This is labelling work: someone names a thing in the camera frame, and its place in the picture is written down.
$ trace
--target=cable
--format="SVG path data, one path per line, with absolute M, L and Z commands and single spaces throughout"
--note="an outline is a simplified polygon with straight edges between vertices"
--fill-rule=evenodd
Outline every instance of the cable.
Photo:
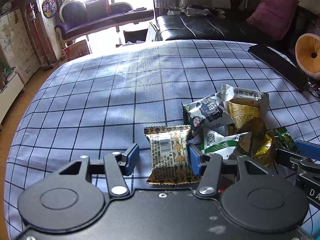
M 314 93 L 312 92 L 312 91 L 314 91 L 314 90 L 307 90 L 311 95 L 313 95 L 315 98 L 318 98 L 318 99 L 320 99 L 320 96 L 316 96 L 316 95 L 314 95 Z
M 311 95 L 313 95 L 315 98 L 319 98 L 320 99 L 320 88 L 317 85 L 308 84 L 307 91 L 309 91 L 309 93 Z

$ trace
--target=snack packet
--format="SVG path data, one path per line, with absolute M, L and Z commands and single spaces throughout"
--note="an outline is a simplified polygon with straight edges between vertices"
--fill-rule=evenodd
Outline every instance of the snack packet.
M 232 136 L 226 136 L 210 130 L 209 128 L 204 128 L 204 142 L 200 146 L 200 150 L 204 154 L 220 154 L 224 160 L 229 159 L 233 154 L 233 151 L 238 146 L 238 141 L 240 137 L 250 145 L 251 133 L 236 134 Z
M 260 117 L 257 117 L 247 122 L 237 133 L 244 133 L 248 131 L 251 132 L 251 143 L 248 156 L 253 156 L 263 144 L 267 127 L 264 121 Z
M 234 123 L 216 95 L 210 95 L 187 105 L 182 105 L 184 124 L 189 124 L 193 135 L 201 126 L 218 128 Z
M 301 153 L 285 127 L 279 127 L 267 131 L 267 135 L 274 139 L 276 148 L 285 149 L 295 153 Z
M 223 102 L 223 104 L 234 121 L 234 124 L 227 126 L 227 135 L 237 134 L 237 132 L 242 129 L 247 122 L 260 117 L 259 108 L 234 104 L 228 101 Z
M 236 155 L 247 155 L 266 167 L 270 167 L 276 158 L 275 143 L 268 135 L 265 135 L 262 145 L 257 151 L 252 151 L 251 149 L 252 141 L 250 147 L 248 147 L 248 142 L 240 138 L 235 153 Z
M 144 133 L 151 146 L 150 184 L 177 185 L 199 182 L 192 172 L 187 150 L 188 125 L 146 127 Z
M 271 166 L 276 158 L 276 146 L 271 137 L 265 136 L 262 146 L 252 158 L 266 167 Z
M 262 117 L 267 114 L 269 109 L 268 93 L 222 84 L 219 96 L 223 101 L 259 108 Z

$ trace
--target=qr code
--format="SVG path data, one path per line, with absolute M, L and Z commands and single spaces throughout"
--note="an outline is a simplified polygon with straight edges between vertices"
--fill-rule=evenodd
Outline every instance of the qr code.
M 210 144 L 214 143 L 216 140 L 214 138 L 214 133 L 209 133 L 205 136 L 206 140 L 207 140 L 207 146 L 209 146 Z

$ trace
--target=cartoon drawing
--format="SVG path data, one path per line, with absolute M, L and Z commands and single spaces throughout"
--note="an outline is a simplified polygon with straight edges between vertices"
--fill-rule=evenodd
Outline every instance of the cartoon drawing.
M 31 68 L 31 66 L 29 65 L 29 66 L 24 70 L 26 74 L 29 74 L 29 72 L 31 71 L 30 68 Z
M 85 56 L 85 55 L 88 55 L 87 50 L 81 48 L 81 49 L 78 51 L 78 57 L 82 57 L 82 56 Z
M 3 42 L 5 44 L 3 50 L 6 53 L 10 53 L 12 51 L 12 49 L 11 49 L 11 35 L 10 34 L 6 34 L 5 36 L 1 35 L 0 39 L 3 40 Z
M 25 53 L 28 51 L 27 43 L 24 42 L 21 38 L 18 40 L 18 57 L 20 60 L 25 61 Z
M 16 13 L 16 12 L 14 12 L 14 23 L 18 23 L 18 21 L 19 21 L 19 16 L 18 16 L 18 14 Z
M 46 11 L 46 12 L 44 12 L 44 15 L 45 15 L 47 18 L 51 18 L 51 17 L 52 17 L 51 11 Z
M 2 32 L 5 28 L 6 28 L 5 24 L 4 24 L 3 20 L 1 20 L 1 18 L 0 18 L 0 32 Z
M 204 119 L 199 116 L 194 116 L 189 123 L 191 130 L 195 131 L 201 126 L 202 123 L 204 123 Z

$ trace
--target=white cabinet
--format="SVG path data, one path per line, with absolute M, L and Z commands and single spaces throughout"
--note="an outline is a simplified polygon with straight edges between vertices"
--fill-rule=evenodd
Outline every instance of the white cabinet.
M 1 122 L 10 108 L 13 101 L 16 99 L 17 95 L 21 90 L 24 90 L 24 85 L 18 74 L 9 81 L 4 89 L 0 92 L 0 128 Z
M 0 17 L 0 67 L 1 65 L 6 68 L 15 66 L 24 84 L 40 67 L 20 9 Z

